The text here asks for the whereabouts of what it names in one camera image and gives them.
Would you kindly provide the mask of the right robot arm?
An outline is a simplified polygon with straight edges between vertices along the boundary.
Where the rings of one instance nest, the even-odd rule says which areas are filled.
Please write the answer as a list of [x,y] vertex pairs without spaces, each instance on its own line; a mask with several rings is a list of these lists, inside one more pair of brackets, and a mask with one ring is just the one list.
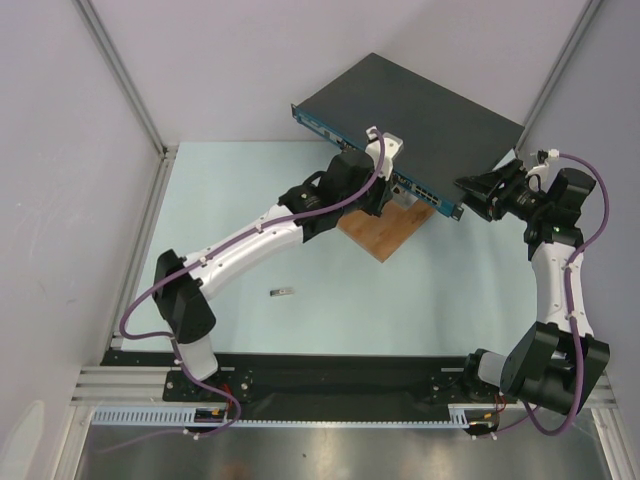
[[460,377],[463,395],[484,401],[495,392],[556,413],[579,412],[604,372],[609,346],[594,337],[581,285],[584,238],[577,222],[596,186],[588,173],[563,168],[547,190],[530,184],[531,173],[514,159],[491,172],[462,177],[464,202],[488,221],[511,214],[523,234],[536,280],[536,319],[513,350],[501,355],[478,349]]

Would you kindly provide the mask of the silver SFP module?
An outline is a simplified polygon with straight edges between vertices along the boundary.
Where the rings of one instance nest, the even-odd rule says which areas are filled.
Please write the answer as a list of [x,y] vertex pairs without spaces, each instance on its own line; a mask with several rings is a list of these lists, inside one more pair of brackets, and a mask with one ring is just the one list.
[[269,292],[269,295],[271,297],[280,297],[280,296],[292,295],[293,293],[294,293],[294,289],[287,287],[287,288],[272,289]]

